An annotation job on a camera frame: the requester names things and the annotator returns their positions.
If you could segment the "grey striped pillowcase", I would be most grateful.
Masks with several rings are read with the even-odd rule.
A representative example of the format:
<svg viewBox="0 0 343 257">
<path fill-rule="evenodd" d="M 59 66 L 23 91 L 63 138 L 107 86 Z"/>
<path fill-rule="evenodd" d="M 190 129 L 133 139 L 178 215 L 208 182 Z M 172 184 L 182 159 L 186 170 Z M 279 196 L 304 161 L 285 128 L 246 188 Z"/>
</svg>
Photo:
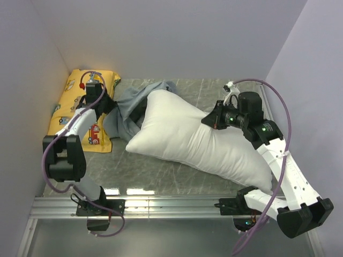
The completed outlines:
<svg viewBox="0 0 343 257">
<path fill-rule="evenodd" d="M 176 94 L 172 81 L 158 81 L 142 89 L 130 87 L 116 101 L 117 106 L 103 120 L 103 129 L 109 138 L 130 141 L 141 129 L 147 108 L 147 97 L 155 90 L 166 90 Z"/>
</svg>

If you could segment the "white pillow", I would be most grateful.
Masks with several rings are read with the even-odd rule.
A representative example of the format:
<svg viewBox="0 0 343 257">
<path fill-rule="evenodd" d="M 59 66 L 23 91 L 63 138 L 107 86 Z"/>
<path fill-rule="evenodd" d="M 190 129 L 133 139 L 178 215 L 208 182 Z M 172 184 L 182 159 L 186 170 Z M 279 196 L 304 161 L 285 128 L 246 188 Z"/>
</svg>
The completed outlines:
<svg viewBox="0 0 343 257">
<path fill-rule="evenodd" d="M 205 116 L 178 95 L 155 90 L 147 97 L 143 124 L 126 151 L 179 162 L 270 193 L 271 169 L 242 131 L 214 130 L 201 123 Z"/>
</svg>

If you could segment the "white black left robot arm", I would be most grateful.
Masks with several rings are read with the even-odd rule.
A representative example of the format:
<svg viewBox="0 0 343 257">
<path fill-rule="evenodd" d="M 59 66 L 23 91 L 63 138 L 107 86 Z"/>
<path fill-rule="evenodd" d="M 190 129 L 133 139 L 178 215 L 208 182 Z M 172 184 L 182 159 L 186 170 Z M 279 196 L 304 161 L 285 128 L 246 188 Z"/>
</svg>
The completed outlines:
<svg viewBox="0 0 343 257">
<path fill-rule="evenodd" d="M 56 134 L 43 138 L 41 161 L 43 177 L 53 191 L 65 193 L 74 189 L 78 205 L 95 215 L 109 210 L 104 189 L 86 175 L 86 160 L 81 141 L 103 114 L 117 103 L 108 95 L 104 83 L 90 81 L 85 86 L 70 121 Z"/>
</svg>

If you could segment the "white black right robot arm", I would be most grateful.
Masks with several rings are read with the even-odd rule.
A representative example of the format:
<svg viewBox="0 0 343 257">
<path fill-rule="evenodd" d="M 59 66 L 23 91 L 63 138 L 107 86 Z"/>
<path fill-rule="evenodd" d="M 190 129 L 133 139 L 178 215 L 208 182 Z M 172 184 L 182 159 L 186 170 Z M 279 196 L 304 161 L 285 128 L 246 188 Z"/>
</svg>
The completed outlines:
<svg viewBox="0 0 343 257">
<path fill-rule="evenodd" d="M 310 185 L 286 149 L 287 142 L 275 122 L 264 118 L 262 99 L 255 92 L 236 96 L 237 106 L 218 100 L 201 123 L 215 130 L 235 127 L 261 155 L 277 178 L 285 199 L 273 198 L 254 186 L 239 190 L 235 200 L 220 199 L 222 215 L 257 211 L 277 221 L 288 238 L 295 238 L 321 226 L 334 209 Z"/>
</svg>

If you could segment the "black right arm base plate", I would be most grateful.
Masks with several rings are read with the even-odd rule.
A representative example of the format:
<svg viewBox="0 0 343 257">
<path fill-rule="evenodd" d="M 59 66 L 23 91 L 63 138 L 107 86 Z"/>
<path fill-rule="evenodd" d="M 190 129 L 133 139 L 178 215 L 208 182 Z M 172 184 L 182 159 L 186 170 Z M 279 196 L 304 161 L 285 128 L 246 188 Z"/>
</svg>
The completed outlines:
<svg viewBox="0 0 343 257">
<path fill-rule="evenodd" d="M 260 215 L 262 213 L 249 208 L 244 200 L 236 198 L 220 198 L 214 206 L 219 208 L 221 216 Z"/>
</svg>

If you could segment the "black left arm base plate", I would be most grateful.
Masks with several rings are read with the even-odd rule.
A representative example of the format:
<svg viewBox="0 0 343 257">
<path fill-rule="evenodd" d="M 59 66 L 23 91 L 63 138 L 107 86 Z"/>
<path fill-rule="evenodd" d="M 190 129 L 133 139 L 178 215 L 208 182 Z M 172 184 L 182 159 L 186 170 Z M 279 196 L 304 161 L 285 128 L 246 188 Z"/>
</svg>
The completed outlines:
<svg viewBox="0 0 343 257">
<path fill-rule="evenodd" d="M 96 207 L 88 201 L 80 200 L 77 204 L 76 216 L 95 217 L 95 216 L 120 216 L 124 214 L 124 199 L 109 199 L 102 208 Z"/>
</svg>

